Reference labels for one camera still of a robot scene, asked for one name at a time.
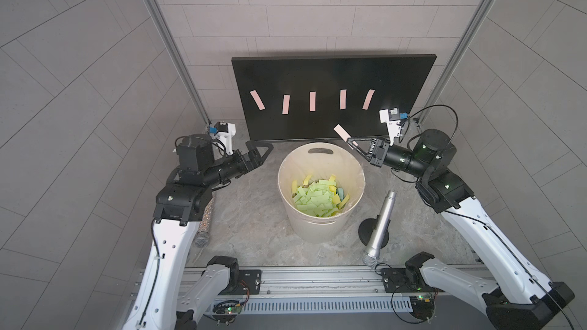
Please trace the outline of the pink sticky note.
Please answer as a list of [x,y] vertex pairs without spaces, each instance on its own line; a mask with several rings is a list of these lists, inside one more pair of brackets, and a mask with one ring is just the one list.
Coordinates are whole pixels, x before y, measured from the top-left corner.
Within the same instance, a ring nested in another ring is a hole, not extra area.
[[350,134],[345,130],[344,127],[342,127],[342,125],[336,125],[336,127],[333,128],[333,131],[335,131],[336,134],[338,134],[338,136],[344,140],[344,142],[347,142],[351,138]]
[[252,90],[250,92],[250,95],[251,95],[252,99],[254,100],[255,105],[257,105],[258,109],[260,111],[265,110],[264,103],[262,102],[261,97],[259,96],[258,92],[256,90]]
[[340,110],[346,109],[346,97],[347,97],[347,90],[340,90],[340,92],[339,92],[339,109]]
[[309,111],[316,111],[316,93],[314,91],[309,93]]
[[284,95],[282,103],[282,114],[288,115],[290,108],[290,95]]
[[369,109],[374,94],[375,94],[375,90],[368,90],[368,92],[367,92],[367,94],[365,96],[365,100],[364,100],[363,105],[362,105],[362,109],[363,110],[368,110]]

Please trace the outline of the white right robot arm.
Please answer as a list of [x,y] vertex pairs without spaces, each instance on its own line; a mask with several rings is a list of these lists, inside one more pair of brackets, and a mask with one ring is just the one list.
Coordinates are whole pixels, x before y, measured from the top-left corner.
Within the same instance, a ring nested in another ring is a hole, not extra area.
[[525,258],[492,221],[472,189],[449,169],[456,147],[446,133],[428,129],[417,136],[414,149],[377,137],[370,139],[364,151],[359,138],[345,136],[343,140],[370,164],[414,177],[424,204],[466,239],[493,276],[484,280],[422,251],[406,261],[402,280],[383,270],[385,281],[414,292],[449,293],[484,313],[496,329],[542,329],[574,299],[567,284],[552,281]]

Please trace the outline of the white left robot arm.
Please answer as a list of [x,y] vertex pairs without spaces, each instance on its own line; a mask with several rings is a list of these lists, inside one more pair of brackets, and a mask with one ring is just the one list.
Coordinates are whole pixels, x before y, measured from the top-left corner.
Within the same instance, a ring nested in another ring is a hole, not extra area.
[[125,329],[196,329],[217,296],[238,287],[237,259],[216,256],[180,295],[190,247],[213,192],[261,167],[274,149],[270,143],[247,141],[245,154],[230,154],[225,143],[207,134],[181,136],[174,143],[179,165],[156,196],[151,251]]

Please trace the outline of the black flat monitor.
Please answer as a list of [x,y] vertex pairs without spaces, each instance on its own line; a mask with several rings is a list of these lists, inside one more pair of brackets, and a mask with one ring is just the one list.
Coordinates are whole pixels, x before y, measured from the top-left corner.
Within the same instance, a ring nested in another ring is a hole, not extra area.
[[[410,113],[437,60],[432,53],[347,57],[234,57],[243,112],[251,139],[256,141],[323,140],[337,138],[342,125],[353,137],[383,136],[379,111],[399,108]],[[265,110],[255,105],[256,90]],[[346,109],[339,109],[339,92],[347,90]],[[370,107],[362,105],[375,90]],[[316,93],[316,111],[309,111],[309,93]],[[282,114],[290,95],[289,114]]]

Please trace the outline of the pile of discarded sticky notes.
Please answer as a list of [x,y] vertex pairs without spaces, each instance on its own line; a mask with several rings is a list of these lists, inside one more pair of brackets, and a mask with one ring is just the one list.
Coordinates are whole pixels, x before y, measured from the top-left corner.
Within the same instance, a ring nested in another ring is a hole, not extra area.
[[335,175],[318,180],[307,175],[301,185],[294,180],[290,190],[293,206],[297,211],[316,218],[339,215],[350,200],[350,195],[342,188]]

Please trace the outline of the cream plastic waste bin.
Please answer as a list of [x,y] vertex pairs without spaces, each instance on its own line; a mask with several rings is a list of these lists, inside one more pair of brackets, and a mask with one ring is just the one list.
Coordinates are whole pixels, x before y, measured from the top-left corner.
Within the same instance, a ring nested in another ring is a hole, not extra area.
[[347,149],[309,143],[281,162],[278,189],[293,231],[319,244],[344,228],[365,192],[365,174]]

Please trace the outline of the black round microphone base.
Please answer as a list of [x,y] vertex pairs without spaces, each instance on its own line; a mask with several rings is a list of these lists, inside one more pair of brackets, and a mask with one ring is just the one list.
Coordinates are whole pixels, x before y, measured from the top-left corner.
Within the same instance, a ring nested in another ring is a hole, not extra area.
[[[372,233],[376,228],[377,222],[378,220],[376,218],[367,218],[359,225],[359,240],[362,244],[364,244],[364,246],[369,243]],[[386,229],[384,239],[382,241],[382,248],[385,248],[388,245],[389,238],[389,231]]]

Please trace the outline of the left green circuit board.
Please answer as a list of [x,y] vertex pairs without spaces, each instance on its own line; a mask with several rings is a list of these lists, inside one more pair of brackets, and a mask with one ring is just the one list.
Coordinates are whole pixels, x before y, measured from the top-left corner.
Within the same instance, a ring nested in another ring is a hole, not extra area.
[[236,317],[242,312],[242,302],[227,300],[219,302],[212,308],[212,318],[220,323],[230,325],[235,322]]

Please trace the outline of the right circuit board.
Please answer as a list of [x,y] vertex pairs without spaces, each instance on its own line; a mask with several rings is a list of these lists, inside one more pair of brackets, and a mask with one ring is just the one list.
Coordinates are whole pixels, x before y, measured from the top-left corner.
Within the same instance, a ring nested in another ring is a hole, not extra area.
[[417,322],[429,322],[436,314],[435,300],[428,295],[411,296],[411,316]]

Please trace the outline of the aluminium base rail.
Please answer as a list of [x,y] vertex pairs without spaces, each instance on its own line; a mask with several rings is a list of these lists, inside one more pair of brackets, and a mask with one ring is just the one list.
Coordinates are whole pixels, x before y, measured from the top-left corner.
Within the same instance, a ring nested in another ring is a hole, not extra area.
[[[484,280],[492,279],[485,278],[485,269],[478,265],[453,267]],[[205,268],[188,267],[184,270],[181,296],[200,279]],[[403,267],[382,266],[377,270],[366,266],[238,268],[238,287],[221,292],[201,319],[213,319],[213,306],[227,300],[243,303],[240,315],[411,314],[411,296],[428,295],[435,300],[437,295],[445,293],[439,290],[414,292],[384,280],[383,270],[389,270],[394,279],[402,280]]]

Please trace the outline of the aluminium corner post right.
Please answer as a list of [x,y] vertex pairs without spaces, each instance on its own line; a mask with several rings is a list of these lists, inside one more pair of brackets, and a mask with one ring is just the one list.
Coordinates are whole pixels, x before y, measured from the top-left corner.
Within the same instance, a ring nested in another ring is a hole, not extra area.
[[428,100],[426,101],[425,107],[419,114],[420,124],[423,124],[426,121],[430,110],[434,106],[437,106],[437,102],[439,101],[446,84],[448,84],[449,79],[458,67],[460,61],[463,59],[466,51],[469,49],[470,44],[472,44],[475,35],[482,26],[483,21],[488,16],[495,2],[496,0],[480,1],[478,7],[473,13],[471,20],[469,21],[469,24],[466,27],[463,36],[461,36],[460,41],[458,42],[454,52],[452,52],[443,72],[440,74],[439,79],[437,80]]

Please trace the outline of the aluminium corner post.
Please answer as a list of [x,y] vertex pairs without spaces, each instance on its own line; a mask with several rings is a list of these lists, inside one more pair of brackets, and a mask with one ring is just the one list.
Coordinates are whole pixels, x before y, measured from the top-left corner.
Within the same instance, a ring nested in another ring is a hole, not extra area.
[[470,44],[472,44],[475,35],[482,26],[483,21],[488,16],[495,2],[496,0],[480,1],[478,7],[473,13],[471,20],[469,21],[469,24],[466,27],[463,36],[461,36],[460,41],[458,42],[454,52],[452,52],[443,72],[440,74],[439,79],[437,80],[428,100],[426,101],[425,107],[419,114],[420,124],[423,124],[426,121],[430,110],[434,106],[437,106],[437,102],[439,101],[446,84],[448,84],[449,79],[458,67],[460,61],[463,59],[466,51],[469,49]]
[[157,29],[157,32],[159,33],[166,49],[168,50],[171,61],[174,64],[174,67],[177,70],[180,79],[183,81],[183,84],[185,85],[198,113],[200,114],[204,122],[207,125],[210,125],[211,120],[206,112],[202,100],[200,99],[197,93],[194,81],[186,67],[186,64],[185,62],[183,62],[179,48],[177,47],[177,43],[174,40],[171,31],[168,27],[168,24],[164,19],[163,12],[159,4],[157,3],[157,0],[143,0],[143,2],[145,3],[148,12],[151,15],[151,19],[154,22],[154,26]]

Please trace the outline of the aluminium corner post left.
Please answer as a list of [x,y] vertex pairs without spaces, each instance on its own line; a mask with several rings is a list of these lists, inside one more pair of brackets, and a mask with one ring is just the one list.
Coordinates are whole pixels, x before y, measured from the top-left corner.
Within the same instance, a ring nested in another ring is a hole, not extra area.
[[174,64],[174,67],[177,70],[180,79],[183,81],[183,84],[185,85],[198,113],[200,114],[204,122],[207,125],[210,125],[211,120],[206,112],[202,100],[200,99],[197,93],[194,81],[186,67],[186,64],[185,62],[183,62],[179,48],[177,47],[177,43],[174,40],[171,31],[168,27],[168,24],[164,19],[163,12],[159,4],[157,3],[157,0],[143,0],[143,2],[145,3],[148,12],[151,15],[151,19],[154,22],[154,26],[157,29],[157,32],[159,33],[166,49],[168,50],[171,61]]

